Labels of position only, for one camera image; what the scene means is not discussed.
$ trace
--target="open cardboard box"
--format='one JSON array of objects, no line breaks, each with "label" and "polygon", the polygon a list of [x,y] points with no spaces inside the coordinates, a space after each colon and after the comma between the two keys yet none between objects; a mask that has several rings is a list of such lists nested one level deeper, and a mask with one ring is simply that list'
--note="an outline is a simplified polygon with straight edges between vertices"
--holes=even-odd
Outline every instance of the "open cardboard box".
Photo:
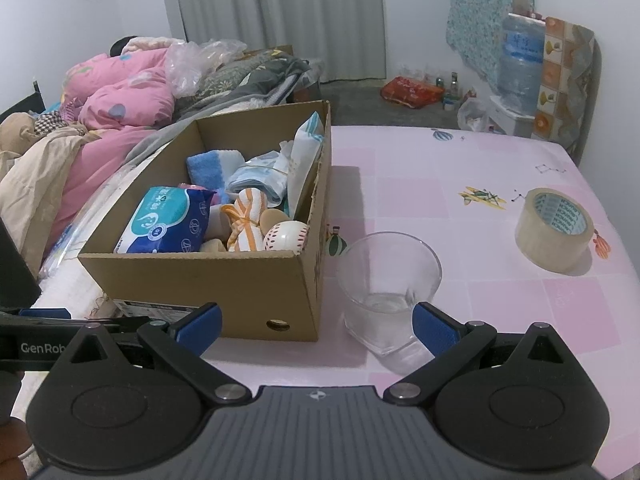
[{"label": "open cardboard box", "polygon": [[[321,155],[303,190],[298,219],[309,232],[300,254],[114,254],[138,203],[153,186],[189,182],[185,160],[209,150],[239,150],[249,158],[279,150],[318,112],[324,124]],[[140,173],[82,248],[80,262],[102,290],[129,315],[176,320],[215,302],[223,311],[223,336],[287,341],[318,339],[325,209],[331,167],[331,119],[323,101],[244,110],[187,126]]]}]

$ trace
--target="white ball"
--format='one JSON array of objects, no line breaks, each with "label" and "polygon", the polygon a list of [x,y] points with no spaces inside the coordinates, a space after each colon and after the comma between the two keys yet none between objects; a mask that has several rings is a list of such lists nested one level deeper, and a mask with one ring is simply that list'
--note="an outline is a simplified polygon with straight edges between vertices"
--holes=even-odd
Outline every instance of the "white ball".
[{"label": "white ball", "polygon": [[264,237],[265,251],[295,251],[299,253],[305,244],[309,226],[289,220],[274,225]]}]

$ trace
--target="packing tape roll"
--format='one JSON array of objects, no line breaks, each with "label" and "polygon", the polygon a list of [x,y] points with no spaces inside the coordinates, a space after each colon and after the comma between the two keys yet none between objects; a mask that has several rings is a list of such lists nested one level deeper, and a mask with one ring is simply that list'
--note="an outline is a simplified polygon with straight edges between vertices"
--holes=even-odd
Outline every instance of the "packing tape roll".
[{"label": "packing tape roll", "polygon": [[593,231],[593,221],[580,204],[555,189],[539,187],[527,193],[516,244],[537,266],[565,273],[578,263]]}]

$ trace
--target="gray floor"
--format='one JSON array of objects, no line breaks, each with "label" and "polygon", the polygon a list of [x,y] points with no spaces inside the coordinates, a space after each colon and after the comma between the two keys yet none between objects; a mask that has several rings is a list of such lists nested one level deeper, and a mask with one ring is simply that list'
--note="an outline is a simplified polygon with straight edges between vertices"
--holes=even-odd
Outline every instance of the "gray floor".
[{"label": "gray floor", "polygon": [[638,480],[640,478],[640,465],[636,465],[629,471],[622,473],[620,476],[616,476],[614,480]]},{"label": "gray floor", "polygon": [[444,111],[441,104],[411,110],[385,101],[380,97],[380,89],[384,84],[379,79],[323,84],[320,88],[322,98],[331,102],[332,124],[458,128],[456,113]]}]

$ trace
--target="pink tablecloth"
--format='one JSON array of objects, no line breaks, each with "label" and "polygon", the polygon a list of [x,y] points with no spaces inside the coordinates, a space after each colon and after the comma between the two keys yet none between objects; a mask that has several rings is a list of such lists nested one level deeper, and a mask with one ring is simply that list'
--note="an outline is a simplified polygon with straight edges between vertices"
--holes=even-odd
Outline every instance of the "pink tablecloth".
[{"label": "pink tablecloth", "polygon": [[[429,128],[333,128],[331,226],[353,242],[400,231],[428,243],[443,267],[433,303],[458,320],[485,320],[502,332],[553,324],[596,384],[610,429],[596,467],[612,477],[640,462],[640,285],[599,200],[562,148],[535,140]],[[504,209],[459,195],[467,187],[504,200]],[[514,242],[523,196],[536,187],[581,203],[610,245],[590,247],[575,276],[530,263]],[[380,361],[342,324],[347,301],[327,257],[320,341],[219,340],[205,357],[250,386],[375,384],[384,388],[430,359],[420,344]]]}]

